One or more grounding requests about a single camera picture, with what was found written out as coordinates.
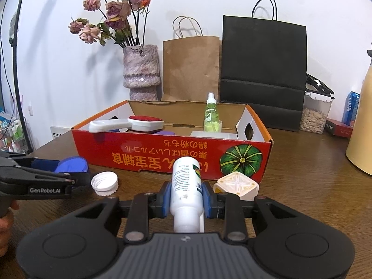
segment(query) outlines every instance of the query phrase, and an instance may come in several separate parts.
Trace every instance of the white wall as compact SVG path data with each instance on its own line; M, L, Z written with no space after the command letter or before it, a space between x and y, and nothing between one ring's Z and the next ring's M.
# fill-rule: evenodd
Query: white wall
M159 46L173 38L172 21L178 15L196 18L206 35L222 38L223 14L250 16L257 0L152 0L146 43ZM350 90L359 91L370 63L366 50L372 41L371 0L276 0L278 20L305 25L308 39L308 72L335 91L330 117L341 119ZM9 0L3 32L18 0ZM271 4L262 6L271 13ZM257 17L268 18L264 10ZM19 27L19 86L23 109L36 147L52 139L50 126L71 127L81 120L128 98L122 86L122 53L109 43L88 45L68 31L71 19L87 13L82 0L24 0ZM7 39L5 62L12 78L11 47ZM3 79L7 109L11 101ZM31 104L34 116L29 116Z

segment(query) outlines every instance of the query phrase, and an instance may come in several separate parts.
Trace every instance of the blue lid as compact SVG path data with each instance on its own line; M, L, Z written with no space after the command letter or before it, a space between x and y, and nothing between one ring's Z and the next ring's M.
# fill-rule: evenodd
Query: blue lid
M54 172L88 172L88 162L81 156L69 157L61 160Z

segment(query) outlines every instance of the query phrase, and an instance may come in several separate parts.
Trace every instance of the pink textured vase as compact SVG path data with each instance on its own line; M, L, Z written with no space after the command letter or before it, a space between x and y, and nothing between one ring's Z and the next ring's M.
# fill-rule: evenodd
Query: pink textured vase
M123 48L124 87L131 89L130 100L157 100L156 86L161 83L158 46Z

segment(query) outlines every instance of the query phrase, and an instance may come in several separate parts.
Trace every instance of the black handle grip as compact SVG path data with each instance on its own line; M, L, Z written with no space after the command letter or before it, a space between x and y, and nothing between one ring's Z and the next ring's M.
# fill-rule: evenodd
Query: black handle grip
M8 213L12 198L0 197L0 218L3 218Z

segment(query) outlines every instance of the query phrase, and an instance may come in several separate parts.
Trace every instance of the black stand pole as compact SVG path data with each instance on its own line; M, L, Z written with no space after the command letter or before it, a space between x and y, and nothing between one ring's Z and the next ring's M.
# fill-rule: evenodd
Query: black stand pole
M13 78L14 78L14 90L16 93L16 101L17 101L17 109L19 113L19 119L21 121L21 126L23 130L23 136L25 138L26 144L27 144L27 152L31 153L33 152L33 148L31 145L31 141L27 132L27 126L25 122L25 118L23 117L23 111L22 111L22 105L21 105L21 100L19 96L19 87L18 87L18 74L17 74L17 44L18 44L18 24L19 24L19 15L21 13L21 6L22 6L22 1L19 0L18 3L18 9L17 9L17 14L16 14L16 22L14 24L14 39L12 41L12 47L13 47Z

